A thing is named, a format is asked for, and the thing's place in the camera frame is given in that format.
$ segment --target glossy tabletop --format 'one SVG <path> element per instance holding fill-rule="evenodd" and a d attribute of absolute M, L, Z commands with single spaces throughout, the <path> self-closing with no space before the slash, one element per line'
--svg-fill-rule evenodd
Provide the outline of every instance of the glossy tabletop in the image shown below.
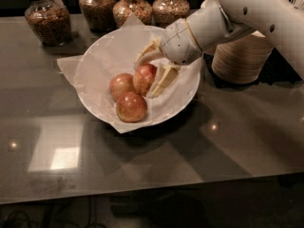
<path fill-rule="evenodd" d="M 81 104 L 57 59 L 102 34 L 44 47 L 24 17 L 0 18 L 0 203 L 304 171 L 304 85 L 216 88 L 204 66 L 179 115 L 120 135 Z"/>

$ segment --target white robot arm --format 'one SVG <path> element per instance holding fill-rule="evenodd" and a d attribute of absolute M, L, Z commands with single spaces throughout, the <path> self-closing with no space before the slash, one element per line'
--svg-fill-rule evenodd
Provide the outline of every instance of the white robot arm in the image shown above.
<path fill-rule="evenodd" d="M 209 1 L 186 19 L 168 26 L 161 51 L 172 62 L 188 65 L 204 50 L 258 30 L 304 79 L 304 13 L 288 0 Z"/>

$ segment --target brown spice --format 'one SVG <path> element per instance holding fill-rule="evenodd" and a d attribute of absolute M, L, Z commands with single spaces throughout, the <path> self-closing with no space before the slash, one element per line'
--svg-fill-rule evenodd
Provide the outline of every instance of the brown spice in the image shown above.
<path fill-rule="evenodd" d="M 79 0 L 82 14 L 92 30 L 113 29 L 115 3 L 116 0 Z"/>
<path fill-rule="evenodd" d="M 71 39 L 71 24 L 66 8 L 33 11 L 26 16 L 29 26 L 47 46 L 59 46 Z"/>
<path fill-rule="evenodd" d="M 162 28 L 186 18 L 190 13 L 187 0 L 155 0 L 152 8 L 156 25 Z"/>
<path fill-rule="evenodd" d="M 114 19 L 120 28 L 134 13 L 145 25 L 151 25 L 152 6 L 145 0 L 121 0 L 113 8 Z"/>

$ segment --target white paper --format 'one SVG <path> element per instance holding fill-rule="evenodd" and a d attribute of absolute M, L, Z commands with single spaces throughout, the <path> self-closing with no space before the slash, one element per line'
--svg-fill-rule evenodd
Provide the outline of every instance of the white paper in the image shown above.
<path fill-rule="evenodd" d="M 202 58 L 189 66 L 183 66 L 179 76 L 163 94 L 146 99 L 148 114 L 138 123 L 124 123 L 116 114 L 108 85 L 122 72 L 134 73 L 134 61 L 142 49 L 163 28 L 145 26 L 135 15 L 124 25 L 96 41 L 83 56 L 58 59 L 58 66 L 67 80 L 75 87 L 84 106 L 100 120 L 111 124 L 119 133 L 140 127 L 162 123 L 181 112 L 193 99 L 200 83 Z M 167 59 L 151 63 L 158 66 Z"/>

